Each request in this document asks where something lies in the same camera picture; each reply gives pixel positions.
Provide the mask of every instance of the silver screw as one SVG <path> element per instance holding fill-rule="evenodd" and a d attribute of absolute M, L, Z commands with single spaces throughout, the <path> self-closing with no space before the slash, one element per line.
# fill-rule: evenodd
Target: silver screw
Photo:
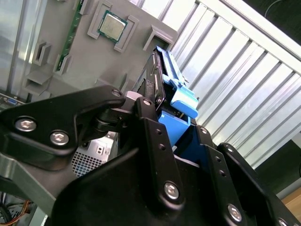
<path fill-rule="evenodd" d="M 165 185 L 164 185 L 164 191 L 167 194 L 167 196 L 171 199 L 179 198 L 179 190 L 172 183 L 166 182 Z"/>
<path fill-rule="evenodd" d="M 242 220 L 242 216 L 239 212 L 239 210 L 236 208 L 236 206 L 229 204 L 228 205 L 228 211 L 231 217 L 236 220 L 237 222 L 240 222 Z"/>
<path fill-rule="evenodd" d="M 148 101 L 147 99 L 144 99 L 143 102 L 148 106 L 151 104 L 150 101 Z"/>
<path fill-rule="evenodd" d="M 201 128 L 201 131 L 202 131 L 203 133 L 205 133 L 205 134 L 207 133 L 207 130 L 206 130 L 205 128 L 203 128 L 203 127 Z"/>
<path fill-rule="evenodd" d="M 30 132 L 36 129 L 37 124 L 31 119 L 19 119 L 15 123 L 15 127 L 23 132 Z"/>
<path fill-rule="evenodd" d="M 159 98 L 156 100 L 156 103 L 157 103 L 157 104 L 160 104 L 161 101 L 162 101 L 162 99 L 159 97 Z"/>
<path fill-rule="evenodd" d="M 279 223 L 281 226 L 287 226 L 287 223 L 283 219 L 279 219 Z"/>
<path fill-rule="evenodd" d="M 55 145 L 62 146 L 69 142 L 69 137 L 66 133 L 57 131 L 50 135 L 50 140 Z"/>
<path fill-rule="evenodd" d="M 121 96 L 121 93 L 118 90 L 115 90 L 115 89 L 112 90 L 112 94 L 114 96 L 116 96 L 116 97 L 120 97 Z"/>

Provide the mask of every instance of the wire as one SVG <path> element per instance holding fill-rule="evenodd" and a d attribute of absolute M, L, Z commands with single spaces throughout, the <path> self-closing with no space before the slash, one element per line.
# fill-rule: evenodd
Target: wire
<path fill-rule="evenodd" d="M 7 223 L 0 224 L 0 226 L 10 226 L 10 225 L 14 224 L 15 222 L 17 222 L 17 221 L 25 214 L 29 202 L 30 202 L 29 200 L 26 200 L 26 201 L 24 202 L 24 205 L 23 205 L 23 207 L 22 207 L 22 211 L 21 211 L 21 213 L 20 213 L 16 218 L 12 219 L 11 221 L 9 221 L 9 222 L 7 222 Z"/>
<path fill-rule="evenodd" d="M 270 6 L 269 6 L 269 7 L 267 8 L 267 10 L 265 11 L 264 18 L 267 18 L 267 14 L 268 14 L 269 9 L 270 9 L 274 4 L 276 4 L 277 2 L 280 2 L 280 1 L 283 1 L 283 0 L 276 0 L 276 1 L 274 1 L 272 4 L 270 4 Z"/>
<path fill-rule="evenodd" d="M 2 214 L 5 222 L 9 222 L 12 220 L 12 216 L 8 208 L 1 202 L 0 202 L 0 213 Z"/>

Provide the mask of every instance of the ventilation grille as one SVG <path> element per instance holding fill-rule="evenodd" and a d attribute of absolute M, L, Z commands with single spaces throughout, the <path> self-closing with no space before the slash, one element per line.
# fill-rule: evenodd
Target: ventilation grille
<path fill-rule="evenodd" d="M 76 152 L 72 159 L 72 169 L 77 177 L 81 177 L 86 173 L 101 166 L 104 162 L 99 159 L 93 158 L 89 155 Z"/>

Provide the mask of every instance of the blue plastic clip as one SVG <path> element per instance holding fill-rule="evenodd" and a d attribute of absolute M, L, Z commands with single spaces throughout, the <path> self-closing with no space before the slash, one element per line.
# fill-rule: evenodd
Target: blue plastic clip
<path fill-rule="evenodd" d="M 170 105 L 183 114 L 195 119 L 198 116 L 196 110 L 198 100 L 194 97 L 194 92 L 186 87 L 185 79 L 176 64 L 172 53 L 165 51 L 160 47 L 157 47 L 157 50 L 162 53 L 167 73 L 167 75 L 163 75 L 163 81 L 164 83 L 171 85 L 175 90 Z"/>
<path fill-rule="evenodd" d="M 170 105 L 184 114 L 182 118 L 178 118 L 162 111 L 159 117 L 159 122 L 166 126 L 171 146 L 174 146 L 190 126 L 190 119 L 194 119 L 198 116 L 196 110 L 198 100 L 194 97 L 194 92 L 186 87 L 185 79 L 172 53 L 160 47 L 157 47 L 157 51 L 162 53 L 163 63 L 167 73 L 163 74 L 163 81 L 172 86 L 175 91 Z"/>

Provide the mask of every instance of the corrugated metal sheet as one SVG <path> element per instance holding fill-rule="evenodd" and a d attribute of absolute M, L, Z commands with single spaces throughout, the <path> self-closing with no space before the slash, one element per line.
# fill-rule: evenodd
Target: corrugated metal sheet
<path fill-rule="evenodd" d="M 240 14 L 262 20 L 243 6 Z M 301 130 L 301 62 L 270 38 L 288 37 L 279 37 L 275 27 L 268 37 L 256 28 L 266 21 L 255 27 L 218 0 L 195 3 L 185 20 L 174 23 L 168 17 L 177 13 L 169 7 L 173 13 L 167 10 L 163 22 L 181 34 L 172 53 L 200 97 L 198 124 L 215 143 L 234 145 L 256 168 Z"/>

